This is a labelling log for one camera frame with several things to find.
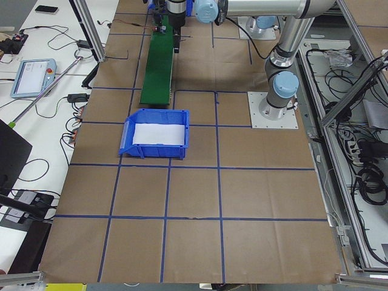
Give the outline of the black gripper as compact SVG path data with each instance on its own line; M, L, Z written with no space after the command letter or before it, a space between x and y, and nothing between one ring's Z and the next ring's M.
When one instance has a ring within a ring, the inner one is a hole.
M173 52L179 53L181 42L181 27L186 23L186 12L169 13L169 24L173 27Z
M152 1L153 22L156 27L161 26L161 15L166 14L166 1L153 0Z

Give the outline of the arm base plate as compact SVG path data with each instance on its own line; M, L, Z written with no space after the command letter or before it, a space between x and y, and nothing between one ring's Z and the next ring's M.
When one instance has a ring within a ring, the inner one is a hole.
M291 101L285 108L277 109L267 102L267 92L248 92L247 96L253 129L298 129L296 113Z
M276 16L239 16L238 24L256 40L275 40Z

